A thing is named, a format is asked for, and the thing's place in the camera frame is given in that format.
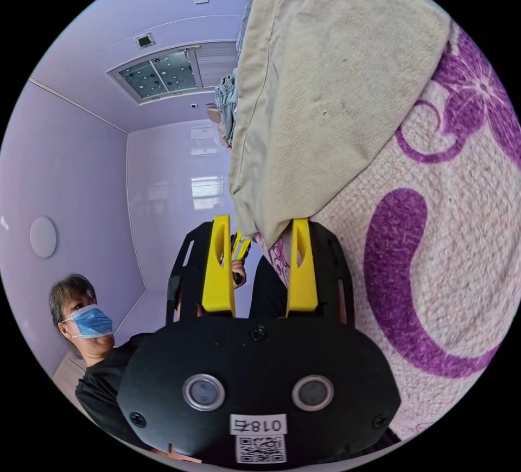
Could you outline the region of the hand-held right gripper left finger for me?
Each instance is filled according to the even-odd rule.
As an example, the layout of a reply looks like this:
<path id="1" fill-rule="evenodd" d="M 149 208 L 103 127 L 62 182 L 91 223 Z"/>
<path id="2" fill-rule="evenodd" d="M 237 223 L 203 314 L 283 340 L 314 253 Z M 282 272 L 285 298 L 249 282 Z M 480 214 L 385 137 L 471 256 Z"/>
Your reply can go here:
<path id="1" fill-rule="evenodd" d="M 230 216 L 216 216 L 210 231 L 202 293 L 202 307 L 208 314 L 236 313 L 231 248 Z"/>

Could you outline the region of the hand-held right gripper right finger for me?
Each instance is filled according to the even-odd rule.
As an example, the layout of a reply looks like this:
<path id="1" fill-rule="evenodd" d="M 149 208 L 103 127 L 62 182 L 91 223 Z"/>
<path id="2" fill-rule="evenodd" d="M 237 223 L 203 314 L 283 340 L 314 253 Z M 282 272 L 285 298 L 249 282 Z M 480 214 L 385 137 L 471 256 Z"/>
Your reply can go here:
<path id="1" fill-rule="evenodd" d="M 314 313 L 318 304 L 309 221 L 296 219 L 292 225 L 287 316 Z"/>

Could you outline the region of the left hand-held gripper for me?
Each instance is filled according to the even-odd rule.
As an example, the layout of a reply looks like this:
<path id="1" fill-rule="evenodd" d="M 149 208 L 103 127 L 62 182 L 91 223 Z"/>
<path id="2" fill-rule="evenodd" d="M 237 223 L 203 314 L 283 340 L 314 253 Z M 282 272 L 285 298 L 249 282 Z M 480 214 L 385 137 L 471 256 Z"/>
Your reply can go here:
<path id="1" fill-rule="evenodd" d="M 245 237 L 241 231 L 236 231 L 232 236 L 232 249 L 231 258 L 232 261 L 239 261 L 244 267 L 244 261 L 248 257 L 249 250 L 251 247 L 251 239 Z M 237 273 L 235 270 L 232 271 L 234 283 L 243 283 L 245 276 L 242 273 Z"/>

